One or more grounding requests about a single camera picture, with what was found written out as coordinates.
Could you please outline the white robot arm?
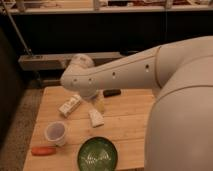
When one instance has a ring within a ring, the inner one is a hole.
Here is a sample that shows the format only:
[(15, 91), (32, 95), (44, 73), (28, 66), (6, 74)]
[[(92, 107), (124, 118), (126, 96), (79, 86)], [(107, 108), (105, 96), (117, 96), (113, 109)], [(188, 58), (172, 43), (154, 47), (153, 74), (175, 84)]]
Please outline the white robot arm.
[(103, 89), (157, 89), (144, 171), (213, 171), (213, 36), (158, 45), (100, 66), (75, 55), (61, 85), (86, 99)]

